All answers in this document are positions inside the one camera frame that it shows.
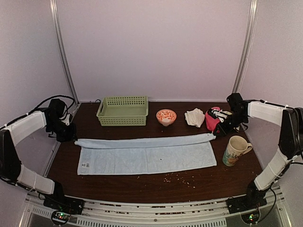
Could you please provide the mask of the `light blue towel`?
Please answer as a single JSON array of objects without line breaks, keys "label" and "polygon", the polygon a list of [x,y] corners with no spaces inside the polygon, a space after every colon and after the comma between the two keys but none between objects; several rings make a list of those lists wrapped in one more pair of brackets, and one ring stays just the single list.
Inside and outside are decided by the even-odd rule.
[{"label": "light blue towel", "polygon": [[132,140],[78,139],[79,175],[149,175],[216,166],[211,133]]}]

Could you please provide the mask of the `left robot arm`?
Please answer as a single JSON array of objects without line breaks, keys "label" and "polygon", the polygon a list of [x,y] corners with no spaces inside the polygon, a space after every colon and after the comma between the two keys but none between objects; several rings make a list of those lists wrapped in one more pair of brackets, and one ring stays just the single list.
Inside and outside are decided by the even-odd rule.
[{"label": "left robot arm", "polygon": [[51,96],[28,113],[0,129],[0,177],[8,184],[36,191],[49,199],[58,210],[68,206],[62,184],[28,169],[20,161],[16,146],[38,130],[45,129],[57,142],[76,141],[76,125],[69,114],[64,95]]}]

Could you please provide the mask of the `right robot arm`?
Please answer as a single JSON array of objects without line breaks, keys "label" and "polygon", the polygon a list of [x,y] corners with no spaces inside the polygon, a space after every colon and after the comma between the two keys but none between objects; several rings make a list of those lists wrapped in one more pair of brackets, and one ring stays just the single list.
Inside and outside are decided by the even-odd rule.
[{"label": "right robot arm", "polygon": [[211,130],[215,136],[225,136],[240,125],[248,124],[250,118],[275,125],[277,150],[263,171],[249,183],[241,203],[249,209],[260,204],[271,186],[282,178],[297,157],[303,155],[303,110],[264,100],[244,100],[240,93],[227,97],[231,113],[210,109],[208,113],[217,119]]}]

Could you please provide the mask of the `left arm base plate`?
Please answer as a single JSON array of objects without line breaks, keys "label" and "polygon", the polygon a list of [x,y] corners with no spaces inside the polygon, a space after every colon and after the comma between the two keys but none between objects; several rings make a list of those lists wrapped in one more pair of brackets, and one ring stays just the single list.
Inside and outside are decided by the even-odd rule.
[{"label": "left arm base plate", "polygon": [[45,198],[43,205],[54,210],[63,211],[72,215],[81,215],[84,207],[84,200],[66,197],[62,202],[55,201],[52,198]]}]

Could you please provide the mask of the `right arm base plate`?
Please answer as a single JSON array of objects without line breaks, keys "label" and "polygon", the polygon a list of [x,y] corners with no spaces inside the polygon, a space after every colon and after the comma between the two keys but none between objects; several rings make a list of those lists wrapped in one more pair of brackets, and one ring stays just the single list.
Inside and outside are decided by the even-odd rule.
[{"label": "right arm base plate", "polygon": [[251,209],[257,209],[259,206],[267,205],[266,199],[261,199],[258,202],[248,203],[246,195],[240,197],[230,197],[226,200],[226,205],[230,214],[244,212]]}]

